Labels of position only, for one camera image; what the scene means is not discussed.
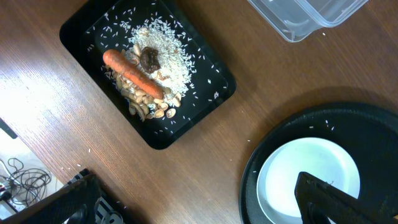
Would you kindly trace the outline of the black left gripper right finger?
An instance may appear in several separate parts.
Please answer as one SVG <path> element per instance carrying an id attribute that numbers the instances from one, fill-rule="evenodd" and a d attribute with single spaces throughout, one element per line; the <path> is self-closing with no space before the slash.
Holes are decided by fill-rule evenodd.
<path id="1" fill-rule="evenodd" d="M 304 224 L 397 223 L 397 215 L 372 210 L 308 172 L 299 173 L 294 194 Z"/>

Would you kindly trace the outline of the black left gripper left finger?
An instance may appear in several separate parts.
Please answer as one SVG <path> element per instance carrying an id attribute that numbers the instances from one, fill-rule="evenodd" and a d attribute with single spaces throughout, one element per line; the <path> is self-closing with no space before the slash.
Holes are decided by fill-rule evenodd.
<path id="1" fill-rule="evenodd" d="M 96 175 L 89 174 L 2 220 L 1 224 L 94 223 L 100 197 L 99 180 Z"/>

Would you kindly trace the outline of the white plate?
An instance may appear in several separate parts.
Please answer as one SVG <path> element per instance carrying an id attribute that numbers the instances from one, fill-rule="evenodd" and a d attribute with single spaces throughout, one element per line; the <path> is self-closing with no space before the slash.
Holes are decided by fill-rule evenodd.
<path id="1" fill-rule="evenodd" d="M 277 148 L 257 178 L 257 201 L 275 224 L 302 223 L 294 190 L 300 172 L 308 172 L 358 198 L 360 175 L 353 158 L 338 144 L 322 138 L 300 138 Z"/>

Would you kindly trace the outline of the orange carrot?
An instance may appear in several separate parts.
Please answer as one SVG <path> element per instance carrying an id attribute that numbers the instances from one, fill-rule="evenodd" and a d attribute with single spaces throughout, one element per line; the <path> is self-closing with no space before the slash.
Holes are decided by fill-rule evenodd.
<path id="1" fill-rule="evenodd" d="M 162 89 L 150 78 L 144 75 L 135 65 L 129 62 L 124 56 L 114 49 L 109 49 L 103 54 L 103 61 L 115 72 L 132 81 L 140 89 L 156 99 L 163 100 Z"/>

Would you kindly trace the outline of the brown food scrap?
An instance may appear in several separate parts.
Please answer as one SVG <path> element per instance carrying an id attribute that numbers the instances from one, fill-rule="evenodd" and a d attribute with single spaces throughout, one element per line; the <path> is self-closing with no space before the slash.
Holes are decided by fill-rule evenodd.
<path id="1" fill-rule="evenodd" d="M 159 51 L 151 47 L 144 47 L 141 51 L 140 65 L 147 73 L 153 73 L 160 69 L 158 61 Z"/>

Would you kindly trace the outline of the round black tray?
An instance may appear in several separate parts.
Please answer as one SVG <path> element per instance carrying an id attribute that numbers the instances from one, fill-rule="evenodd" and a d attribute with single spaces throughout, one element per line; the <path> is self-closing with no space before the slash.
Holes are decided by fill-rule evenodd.
<path id="1" fill-rule="evenodd" d="M 289 116 L 257 145 L 246 164 L 239 190 L 243 224 L 269 223 L 256 199 L 262 164 L 278 147 L 298 138 L 330 140 L 353 158 L 359 169 L 359 201 L 380 215 L 397 215 L 397 115 L 363 103 L 329 103 Z"/>

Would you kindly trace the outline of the rice and peanut shells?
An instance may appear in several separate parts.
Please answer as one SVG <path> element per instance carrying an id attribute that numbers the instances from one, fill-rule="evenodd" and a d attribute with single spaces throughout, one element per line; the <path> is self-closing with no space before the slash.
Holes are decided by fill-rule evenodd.
<path id="1" fill-rule="evenodd" d="M 146 93 L 104 63 L 106 76 L 114 80 L 117 90 L 127 99 L 129 113 L 137 115 L 141 121 L 173 118 L 189 87 L 193 86 L 192 75 L 197 71 L 194 56 L 187 53 L 188 45 L 183 43 L 189 38 L 185 32 L 178 33 L 177 27 L 177 22 L 169 23 L 159 17 L 148 19 L 143 25 L 133 28 L 128 45 L 117 50 L 162 89 L 163 100 Z M 153 73 L 145 72 L 140 65 L 144 47 L 159 51 L 160 69 Z"/>

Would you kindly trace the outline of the black rectangular tray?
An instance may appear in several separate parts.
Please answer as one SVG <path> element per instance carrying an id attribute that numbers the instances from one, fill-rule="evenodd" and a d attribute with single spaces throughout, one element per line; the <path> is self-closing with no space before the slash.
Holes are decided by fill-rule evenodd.
<path id="1" fill-rule="evenodd" d="M 193 62 L 192 81 L 173 118 L 141 121 L 128 112 L 128 102 L 106 71 L 103 53 L 131 46 L 131 30 L 150 22 L 166 22 Z M 165 149 L 226 101 L 236 81 L 174 1 L 88 1 L 60 28 L 60 40 L 145 142 Z"/>

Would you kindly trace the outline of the clear plastic bin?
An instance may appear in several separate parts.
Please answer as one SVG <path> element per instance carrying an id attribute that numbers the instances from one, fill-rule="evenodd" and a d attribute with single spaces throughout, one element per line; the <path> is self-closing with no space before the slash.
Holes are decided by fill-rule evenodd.
<path id="1" fill-rule="evenodd" d="M 252 7 L 288 42 L 340 25 L 368 0 L 249 0 Z"/>

